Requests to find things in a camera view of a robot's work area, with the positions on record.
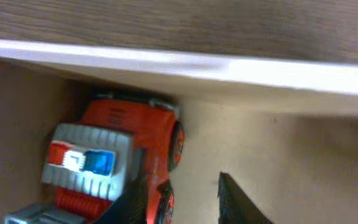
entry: black tire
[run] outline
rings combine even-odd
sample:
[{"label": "black tire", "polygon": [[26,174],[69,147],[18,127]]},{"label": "black tire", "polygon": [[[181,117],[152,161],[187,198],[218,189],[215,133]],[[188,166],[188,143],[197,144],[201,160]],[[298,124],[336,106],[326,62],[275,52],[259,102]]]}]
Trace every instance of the black tire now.
[{"label": "black tire", "polygon": [[173,127],[173,131],[171,135],[169,157],[168,157],[168,171],[173,171],[178,166],[181,159],[184,142],[185,142],[185,131],[183,129],[183,125],[181,124],[181,122],[177,121],[175,123],[175,126]]},{"label": "black tire", "polygon": [[166,224],[171,222],[173,216],[174,200],[175,197],[173,195],[172,188],[169,188],[162,194],[162,198],[160,199],[160,203],[158,205],[158,212],[157,217],[155,219],[155,224]]}]

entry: black object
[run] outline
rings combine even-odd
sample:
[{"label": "black object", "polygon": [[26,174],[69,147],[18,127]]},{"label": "black object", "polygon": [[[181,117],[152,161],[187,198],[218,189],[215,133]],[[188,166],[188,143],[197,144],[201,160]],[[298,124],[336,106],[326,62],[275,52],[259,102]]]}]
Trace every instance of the black object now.
[{"label": "black object", "polygon": [[164,224],[166,219],[172,219],[173,207],[170,205],[170,197],[173,197],[173,189],[169,180],[162,183],[158,189],[161,192],[161,199],[155,224]]},{"label": "black object", "polygon": [[219,224],[272,223],[227,173],[219,174]]},{"label": "black object", "polygon": [[148,194],[146,178],[136,178],[95,224],[147,224]]},{"label": "black object", "polygon": [[94,98],[115,99],[145,104],[150,104],[150,101],[156,98],[173,104],[169,98],[157,93],[151,93],[144,90],[126,90],[122,88],[115,88],[113,91],[109,89],[98,90],[94,93]]}]

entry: orange wheel rim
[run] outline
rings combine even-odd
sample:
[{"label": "orange wheel rim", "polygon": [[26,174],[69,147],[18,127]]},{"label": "orange wheel rim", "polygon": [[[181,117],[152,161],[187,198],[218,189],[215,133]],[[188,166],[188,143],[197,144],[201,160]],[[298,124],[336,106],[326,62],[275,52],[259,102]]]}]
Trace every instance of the orange wheel rim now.
[{"label": "orange wheel rim", "polygon": [[177,165],[180,161],[184,143],[185,143],[185,133],[183,132],[183,130],[180,130],[178,133],[177,140],[175,141],[175,148],[173,152],[175,165]]}]

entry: red light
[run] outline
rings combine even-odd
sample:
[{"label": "red light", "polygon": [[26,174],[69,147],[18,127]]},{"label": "red light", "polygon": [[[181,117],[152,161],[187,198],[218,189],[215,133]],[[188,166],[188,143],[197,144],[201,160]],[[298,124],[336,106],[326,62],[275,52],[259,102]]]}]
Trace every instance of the red light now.
[{"label": "red light", "polygon": [[61,165],[65,153],[71,148],[73,148],[72,145],[64,142],[52,142],[49,145],[49,158],[47,162],[50,164]]}]

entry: toy truck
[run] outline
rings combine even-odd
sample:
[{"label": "toy truck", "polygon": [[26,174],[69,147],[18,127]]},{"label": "toy truck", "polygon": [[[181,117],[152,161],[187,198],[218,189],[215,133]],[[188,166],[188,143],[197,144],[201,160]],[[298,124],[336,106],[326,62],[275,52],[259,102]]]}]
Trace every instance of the toy truck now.
[{"label": "toy truck", "polygon": [[5,223],[93,222],[139,175],[147,179],[147,223],[170,223],[175,199],[169,171],[185,141],[178,112],[151,95],[97,94],[80,121],[57,126],[49,145],[42,182],[56,186],[55,204],[10,213]]}]

